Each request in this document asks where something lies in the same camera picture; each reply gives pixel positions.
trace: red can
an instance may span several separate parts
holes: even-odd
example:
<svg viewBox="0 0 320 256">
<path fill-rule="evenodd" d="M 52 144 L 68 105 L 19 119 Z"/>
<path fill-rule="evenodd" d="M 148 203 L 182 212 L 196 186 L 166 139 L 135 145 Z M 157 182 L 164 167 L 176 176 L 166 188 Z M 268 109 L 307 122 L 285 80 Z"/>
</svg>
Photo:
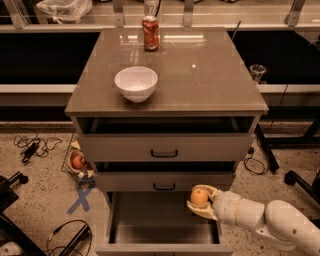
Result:
<svg viewBox="0 0 320 256">
<path fill-rule="evenodd" d="M 144 33 L 144 49 L 154 51 L 159 48 L 159 23 L 156 17 L 152 15 L 145 16 L 142 19 L 142 28 Z"/>
</svg>

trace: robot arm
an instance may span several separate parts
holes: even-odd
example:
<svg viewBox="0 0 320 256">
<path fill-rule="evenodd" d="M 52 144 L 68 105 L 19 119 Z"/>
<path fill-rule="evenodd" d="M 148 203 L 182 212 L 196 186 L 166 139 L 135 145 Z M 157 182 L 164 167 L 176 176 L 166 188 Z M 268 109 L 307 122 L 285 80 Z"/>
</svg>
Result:
<svg viewBox="0 0 320 256">
<path fill-rule="evenodd" d="M 204 189 L 211 201 L 201 205 L 187 201 L 195 214 L 248 229 L 280 250 L 298 246 L 309 255 L 320 255 L 320 230 L 289 203 L 274 200 L 265 206 L 231 191 L 223 192 L 207 185 L 194 188 Z"/>
</svg>

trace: plastic bag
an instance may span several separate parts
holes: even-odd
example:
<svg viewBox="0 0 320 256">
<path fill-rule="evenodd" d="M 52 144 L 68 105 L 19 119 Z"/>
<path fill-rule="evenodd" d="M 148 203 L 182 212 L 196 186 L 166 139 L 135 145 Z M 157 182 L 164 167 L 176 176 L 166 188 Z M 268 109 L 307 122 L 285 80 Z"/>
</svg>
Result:
<svg viewBox="0 0 320 256">
<path fill-rule="evenodd" d="M 53 21 L 80 22 L 81 17 L 92 8 L 92 0 L 44 0 L 37 4 L 39 10 L 50 14 Z"/>
</svg>

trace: clear glass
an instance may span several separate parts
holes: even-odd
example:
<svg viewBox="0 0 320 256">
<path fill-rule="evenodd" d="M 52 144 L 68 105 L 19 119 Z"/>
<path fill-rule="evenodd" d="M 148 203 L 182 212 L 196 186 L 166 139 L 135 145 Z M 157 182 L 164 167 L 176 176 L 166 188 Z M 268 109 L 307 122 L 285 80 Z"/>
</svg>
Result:
<svg viewBox="0 0 320 256">
<path fill-rule="evenodd" d="M 259 64 L 254 64 L 250 66 L 250 75 L 252 79 L 259 84 L 262 76 L 266 73 L 267 69 Z"/>
</svg>

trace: cable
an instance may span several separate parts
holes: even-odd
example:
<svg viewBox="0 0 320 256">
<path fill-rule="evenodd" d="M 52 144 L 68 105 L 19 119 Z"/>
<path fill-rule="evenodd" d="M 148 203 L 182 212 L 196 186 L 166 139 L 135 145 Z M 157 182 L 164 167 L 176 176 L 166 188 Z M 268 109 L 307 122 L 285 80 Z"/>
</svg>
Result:
<svg viewBox="0 0 320 256">
<path fill-rule="evenodd" d="M 22 128 L 22 127 L 18 127 L 18 128 L 35 133 L 33 138 L 28 138 L 26 136 L 20 136 L 20 135 L 15 136 L 13 145 L 23 149 L 20 153 L 21 155 L 23 155 L 25 151 L 28 150 L 28 148 L 30 148 L 33 143 L 35 143 L 39 146 L 37 147 L 37 149 L 39 148 L 42 151 L 41 153 L 38 153 L 36 150 L 35 154 L 40 158 L 45 158 L 49 155 L 50 151 L 54 150 L 58 144 L 62 143 L 62 140 L 59 138 L 48 138 L 48 139 L 39 138 L 38 132 L 34 129 Z"/>
<path fill-rule="evenodd" d="M 51 253 L 52 253 L 52 250 L 53 250 L 53 253 L 54 253 L 54 250 L 57 250 L 59 248 L 68 248 L 67 246 L 58 246 L 58 247 L 55 247 L 54 249 L 49 249 L 49 242 L 52 240 L 53 236 L 55 234 L 57 234 L 64 226 L 70 224 L 70 223 L 74 223 L 74 222 L 82 222 L 84 223 L 85 225 L 88 226 L 89 228 L 89 236 L 90 236 L 90 240 L 89 240 L 89 247 L 88 247 L 88 251 L 86 253 L 86 256 L 89 255 L 89 252 L 90 252 L 90 249 L 91 249 L 91 244 L 92 244 L 92 232 L 91 232 L 91 228 L 90 226 L 88 225 L 87 222 L 85 222 L 84 220 L 70 220 L 64 224 L 62 224 L 61 226 L 57 227 L 50 235 L 49 237 L 47 238 L 47 242 L 46 242 L 46 252 L 50 252 L 48 255 L 51 256 Z"/>
<path fill-rule="evenodd" d="M 256 175 L 266 174 L 266 173 L 268 172 L 269 167 L 266 168 L 265 165 L 264 165 L 261 161 L 259 161 L 258 159 L 253 158 L 253 154 L 254 154 L 254 148 L 253 148 L 253 147 L 250 148 L 248 154 L 249 154 L 249 157 L 247 157 L 247 158 L 244 159 L 244 161 L 243 161 L 244 167 L 245 167 L 249 172 L 251 172 L 251 173 L 253 173 L 253 174 L 256 174 Z M 262 171 L 261 171 L 261 172 L 255 172 L 254 170 L 252 170 L 252 169 L 248 166 L 248 163 L 249 163 L 250 161 L 254 161 L 254 162 L 260 164 L 260 165 L 262 166 Z"/>
</svg>

